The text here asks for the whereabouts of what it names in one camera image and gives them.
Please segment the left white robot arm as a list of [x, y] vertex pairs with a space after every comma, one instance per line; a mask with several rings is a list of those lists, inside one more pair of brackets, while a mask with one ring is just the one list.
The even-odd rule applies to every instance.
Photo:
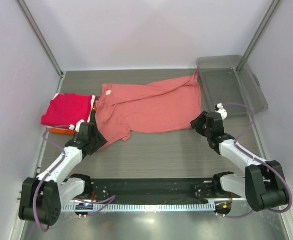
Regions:
[[41, 174], [28, 177], [22, 184], [18, 217], [35, 222], [39, 228], [52, 227], [61, 210], [71, 200], [89, 199], [93, 193], [91, 178], [70, 172], [107, 141], [94, 123], [79, 122], [76, 135], [61, 147], [60, 156]]

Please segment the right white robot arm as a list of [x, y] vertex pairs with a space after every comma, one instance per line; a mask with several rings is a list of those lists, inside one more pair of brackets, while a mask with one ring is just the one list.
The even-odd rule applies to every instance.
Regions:
[[259, 158], [241, 146], [233, 136], [225, 132], [224, 119], [219, 112], [203, 111], [190, 124], [192, 129], [207, 139], [212, 150], [233, 162], [245, 174], [244, 177], [232, 172], [214, 175], [211, 187], [216, 197], [223, 198], [228, 193], [236, 194], [245, 198], [255, 212], [276, 212], [277, 207], [286, 206], [282, 210], [285, 213], [291, 208], [292, 192], [281, 164]]

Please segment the salmon pink t shirt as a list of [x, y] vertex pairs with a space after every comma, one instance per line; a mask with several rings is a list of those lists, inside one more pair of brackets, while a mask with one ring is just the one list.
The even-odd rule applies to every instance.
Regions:
[[102, 86], [95, 115], [97, 128], [107, 143], [127, 141], [132, 132], [161, 134], [191, 128], [201, 113], [198, 73], [147, 85]]

